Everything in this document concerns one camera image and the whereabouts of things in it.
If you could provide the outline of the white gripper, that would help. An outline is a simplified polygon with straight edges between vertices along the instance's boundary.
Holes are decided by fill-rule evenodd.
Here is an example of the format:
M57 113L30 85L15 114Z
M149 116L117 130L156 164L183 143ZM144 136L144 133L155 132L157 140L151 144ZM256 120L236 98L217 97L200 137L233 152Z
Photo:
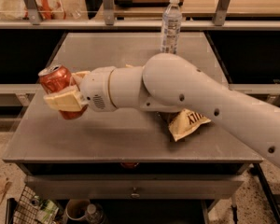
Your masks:
M46 94L43 99L51 109L59 111L78 112L88 102L88 106L95 112L113 112L116 107L111 101L109 83L114 70L114 66L108 66L91 72L75 72L72 80L76 85Z

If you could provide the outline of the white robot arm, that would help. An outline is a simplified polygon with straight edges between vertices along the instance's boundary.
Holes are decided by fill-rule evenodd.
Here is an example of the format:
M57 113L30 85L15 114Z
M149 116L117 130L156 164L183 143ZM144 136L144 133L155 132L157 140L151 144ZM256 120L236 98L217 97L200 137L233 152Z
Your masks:
M88 107L96 112L190 109L280 168L280 108L229 89L174 54L157 54L143 66L77 73L57 64L38 75L52 109L79 115Z

